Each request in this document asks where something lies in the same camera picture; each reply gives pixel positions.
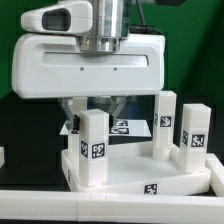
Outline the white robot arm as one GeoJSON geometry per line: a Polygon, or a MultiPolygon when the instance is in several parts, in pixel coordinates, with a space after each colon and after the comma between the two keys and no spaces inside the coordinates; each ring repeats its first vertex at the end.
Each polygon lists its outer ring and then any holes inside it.
{"type": "Polygon", "coordinates": [[[59,0],[21,16],[27,33],[14,49],[12,88],[22,98],[106,97],[116,119],[126,98],[164,85],[165,37],[132,26],[132,0],[59,0]]]}

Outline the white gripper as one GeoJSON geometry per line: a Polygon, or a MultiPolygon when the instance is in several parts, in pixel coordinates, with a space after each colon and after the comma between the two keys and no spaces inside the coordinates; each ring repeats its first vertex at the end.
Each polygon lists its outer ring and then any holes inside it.
{"type": "Polygon", "coordinates": [[[78,103],[113,96],[110,126],[128,95],[164,85],[165,37],[132,34],[132,0],[60,0],[21,16],[27,33],[15,45],[12,88],[22,98],[62,98],[67,134],[78,134],[78,103]]]}

